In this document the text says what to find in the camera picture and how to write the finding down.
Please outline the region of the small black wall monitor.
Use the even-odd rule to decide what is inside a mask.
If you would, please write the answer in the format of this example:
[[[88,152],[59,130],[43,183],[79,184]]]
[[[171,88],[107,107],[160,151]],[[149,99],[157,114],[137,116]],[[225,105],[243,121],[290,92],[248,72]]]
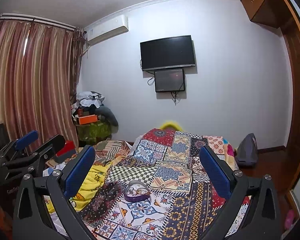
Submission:
[[[155,91],[157,93],[183,92],[185,74],[183,69],[168,69],[154,72]]]

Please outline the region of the green patterned covered cabinet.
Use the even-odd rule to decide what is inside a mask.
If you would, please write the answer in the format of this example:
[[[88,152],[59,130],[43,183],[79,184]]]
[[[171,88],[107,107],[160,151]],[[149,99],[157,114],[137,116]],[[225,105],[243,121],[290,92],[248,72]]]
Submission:
[[[96,145],[111,138],[111,126],[108,122],[97,121],[85,125],[76,125],[80,145]]]

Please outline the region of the striped blanket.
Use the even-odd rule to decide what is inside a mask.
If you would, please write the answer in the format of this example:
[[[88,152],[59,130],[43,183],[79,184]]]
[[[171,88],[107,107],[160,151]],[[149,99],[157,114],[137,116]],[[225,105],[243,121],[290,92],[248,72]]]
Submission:
[[[94,165],[106,166],[117,157],[129,155],[132,146],[124,140],[104,140],[93,145]]]

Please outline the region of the black wall television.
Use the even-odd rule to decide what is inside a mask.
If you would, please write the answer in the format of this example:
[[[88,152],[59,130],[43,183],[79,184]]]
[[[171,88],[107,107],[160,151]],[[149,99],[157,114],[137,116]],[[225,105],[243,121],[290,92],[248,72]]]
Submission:
[[[143,71],[196,65],[191,35],[141,42],[140,54]]]

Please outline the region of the white curtain rail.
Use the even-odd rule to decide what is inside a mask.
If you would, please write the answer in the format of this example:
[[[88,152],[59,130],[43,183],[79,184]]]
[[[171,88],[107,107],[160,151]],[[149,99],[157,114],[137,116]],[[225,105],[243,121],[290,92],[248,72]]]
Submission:
[[[67,30],[75,30],[76,27],[67,23],[51,20],[44,17],[25,15],[25,14],[17,14],[17,13],[2,13],[0,14],[2,20],[21,20],[21,21],[30,21],[37,22],[42,24],[51,25],[54,27],[59,27]]]

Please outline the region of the purple jewelry tray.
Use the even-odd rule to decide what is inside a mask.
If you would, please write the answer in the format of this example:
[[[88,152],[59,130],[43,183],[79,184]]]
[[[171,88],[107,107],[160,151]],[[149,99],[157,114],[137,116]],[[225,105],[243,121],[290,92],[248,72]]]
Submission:
[[[131,203],[147,200],[151,196],[151,192],[146,184],[139,180],[132,180],[125,189],[124,198]]]

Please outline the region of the pile of clothes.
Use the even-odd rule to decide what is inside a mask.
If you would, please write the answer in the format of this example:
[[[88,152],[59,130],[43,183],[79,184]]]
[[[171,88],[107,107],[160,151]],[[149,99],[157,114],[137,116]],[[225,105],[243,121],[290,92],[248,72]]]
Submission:
[[[105,97],[95,91],[83,91],[77,93],[76,102],[71,105],[71,114],[75,116],[79,110],[88,112],[90,115],[102,116],[111,126],[117,127],[119,123],[112,111],[104,105]]]

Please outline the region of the white wall air conditioner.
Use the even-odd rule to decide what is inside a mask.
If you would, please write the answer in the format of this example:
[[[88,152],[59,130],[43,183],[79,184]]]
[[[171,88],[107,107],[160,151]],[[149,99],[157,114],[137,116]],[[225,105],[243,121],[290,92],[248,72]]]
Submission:
[[[86,29],[87,42],[89,46],[93,46],[112,37],[124,34],[128,31],[128,17],[125,15],[120,15],[88,27]]]

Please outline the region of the grey backpack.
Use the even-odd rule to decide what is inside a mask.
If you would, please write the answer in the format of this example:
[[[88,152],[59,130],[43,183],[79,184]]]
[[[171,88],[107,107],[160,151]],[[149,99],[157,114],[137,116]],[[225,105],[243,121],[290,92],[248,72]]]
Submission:
[[[240,143],[235,156],[239,167],[253,167],[258,161],[257,142],[254,133],[248,134]]]

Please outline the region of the yellow cartoon blanket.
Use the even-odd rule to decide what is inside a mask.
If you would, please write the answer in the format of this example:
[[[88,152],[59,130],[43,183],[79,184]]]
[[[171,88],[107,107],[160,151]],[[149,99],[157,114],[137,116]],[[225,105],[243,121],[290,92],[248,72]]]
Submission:
[[[106,166],[93,165],[90,168],[78,192],[74,197],[70,198],[70,203],[77,212],[89,204],[98,189],[104,184],[107,171],[110,167],[111,164],[107,164]]]

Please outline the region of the pink slipper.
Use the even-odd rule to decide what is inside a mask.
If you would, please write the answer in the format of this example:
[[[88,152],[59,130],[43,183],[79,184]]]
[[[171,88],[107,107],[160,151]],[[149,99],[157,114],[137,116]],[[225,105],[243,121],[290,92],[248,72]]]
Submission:
[[[284,229],[285,230],[289,230],[292,227],[292,225],[294,223],[294,219],[295,219],[295,213],[292,209],[290,209],[287,212],[285,222],[284,222]]]

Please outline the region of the yellow plush item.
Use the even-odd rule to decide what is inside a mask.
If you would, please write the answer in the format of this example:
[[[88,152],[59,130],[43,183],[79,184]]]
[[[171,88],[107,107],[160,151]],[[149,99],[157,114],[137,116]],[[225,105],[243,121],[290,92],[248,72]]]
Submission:
[[[172,120],[165,121],[161,126],[160,129],[162,130],[174,130],[182,132],[183,128],[176,122]]]

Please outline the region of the red box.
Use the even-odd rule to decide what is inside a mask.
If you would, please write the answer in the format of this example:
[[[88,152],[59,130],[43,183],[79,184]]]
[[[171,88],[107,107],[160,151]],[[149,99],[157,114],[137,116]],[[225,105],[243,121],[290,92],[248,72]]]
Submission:
[[[74,142],[67,140],[64,147],[56,153],[56,156],[61,158],[70,158],[73,154],[76,153]]]

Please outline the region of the colourful patchwork bedspread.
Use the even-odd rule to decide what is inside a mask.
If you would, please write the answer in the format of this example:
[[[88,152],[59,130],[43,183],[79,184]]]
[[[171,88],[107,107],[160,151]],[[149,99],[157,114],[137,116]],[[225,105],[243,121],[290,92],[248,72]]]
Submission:
[[[109,163],[104,184],[78,212],[81,219],[96,239],[198,239],[225,204],[200,163],[204,146],[237,168],[223,137],[150,130],[129,155]],[[132,180],[148,186],[149,199],[125,200]]]

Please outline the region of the striped red beige curtain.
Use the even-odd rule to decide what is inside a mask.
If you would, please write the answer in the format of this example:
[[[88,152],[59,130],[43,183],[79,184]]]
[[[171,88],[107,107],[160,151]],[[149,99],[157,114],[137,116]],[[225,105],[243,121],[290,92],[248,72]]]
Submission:
[[[11,140],[35,130],[39,137],[30,150],[57,134],[78,143],[71,106],[84,43],[81,28],[0,15],[0,124]]]

